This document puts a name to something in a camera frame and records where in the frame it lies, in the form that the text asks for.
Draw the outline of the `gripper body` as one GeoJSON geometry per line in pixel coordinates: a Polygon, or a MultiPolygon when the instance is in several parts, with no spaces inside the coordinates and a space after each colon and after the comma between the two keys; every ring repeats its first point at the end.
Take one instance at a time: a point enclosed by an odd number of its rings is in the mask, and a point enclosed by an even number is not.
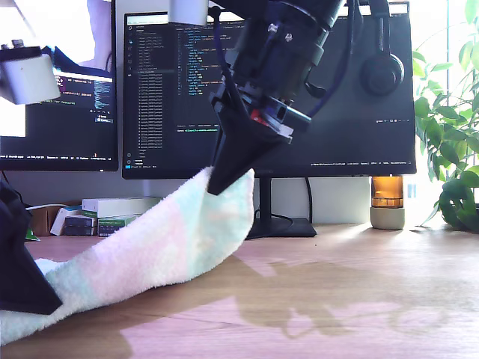
{"type": "Polygon", "coordinates": [[[222,84],[210,97],[220,122],[216,140],[221,144],[221,120],[227,119],[220,95],[227,88],[237,92],[249,119],[270,127],[290,142],[305,132],[311,116],[292,107],[311,70],[323,56],[330,27],[315,18],[248,19],[231,50],[224,50],[221,21],[213,22],[214,41],[222,84]]]}

